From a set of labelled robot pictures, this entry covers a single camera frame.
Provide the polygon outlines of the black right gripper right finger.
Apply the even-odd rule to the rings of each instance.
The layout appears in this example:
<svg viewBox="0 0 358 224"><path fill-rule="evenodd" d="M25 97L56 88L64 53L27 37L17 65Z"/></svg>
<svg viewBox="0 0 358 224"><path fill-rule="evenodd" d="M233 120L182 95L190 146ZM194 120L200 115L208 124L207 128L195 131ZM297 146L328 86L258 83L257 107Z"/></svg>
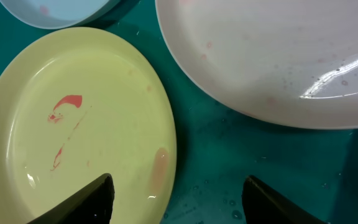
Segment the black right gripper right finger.
<svg viewBox="0 0 358 224"><path fill-rule="evenodd" d="M324 224L253 175L245 179L242 207L247 224Z"/></svg>

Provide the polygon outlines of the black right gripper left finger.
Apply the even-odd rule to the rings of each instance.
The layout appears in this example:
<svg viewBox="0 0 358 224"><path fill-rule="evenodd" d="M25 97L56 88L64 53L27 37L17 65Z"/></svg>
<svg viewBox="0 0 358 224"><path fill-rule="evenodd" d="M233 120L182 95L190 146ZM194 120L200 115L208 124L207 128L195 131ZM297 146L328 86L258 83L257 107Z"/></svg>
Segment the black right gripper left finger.
<svg viewBox="0 0 358 224"><path fill-rule="evenodd" d="M29 224L109 224L114 194L111 174L102 174Z"/></svg>

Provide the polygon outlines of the yellow plate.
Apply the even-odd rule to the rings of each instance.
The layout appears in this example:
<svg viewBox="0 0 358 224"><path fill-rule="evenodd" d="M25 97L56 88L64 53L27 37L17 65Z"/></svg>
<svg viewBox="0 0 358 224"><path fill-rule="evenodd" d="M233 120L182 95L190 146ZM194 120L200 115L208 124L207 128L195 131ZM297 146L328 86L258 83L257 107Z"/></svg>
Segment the yellow plate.
<svg viewBox="0 0 358 224"><path fill-rule="evenodd" d="M26 47L0 76L0 223L27 223L102 174L111 223L159 223L177 163L172 109L148 60L104 30Z"/></svg>

